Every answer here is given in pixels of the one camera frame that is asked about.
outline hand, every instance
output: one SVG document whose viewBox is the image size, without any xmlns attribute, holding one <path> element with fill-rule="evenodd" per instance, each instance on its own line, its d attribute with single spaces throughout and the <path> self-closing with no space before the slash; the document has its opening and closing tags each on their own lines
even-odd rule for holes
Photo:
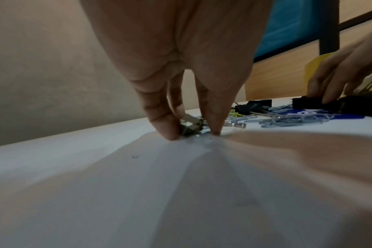
<svg viewBox="0 0 372 248">
<path fill-rule="evenodd" d="M 310 78 L 307 96 L 329 103 L 350 95 L 372 73 L 372 33 L 325 59 Z"/>
<path fill-rule="evenodd" d="M 199 107 L 220 134 L 249 77 L 272 0 L 81 0 L 95 34 L 165 138 L 179 138 L 182 78 L 195 74 Z"/>
</svg>

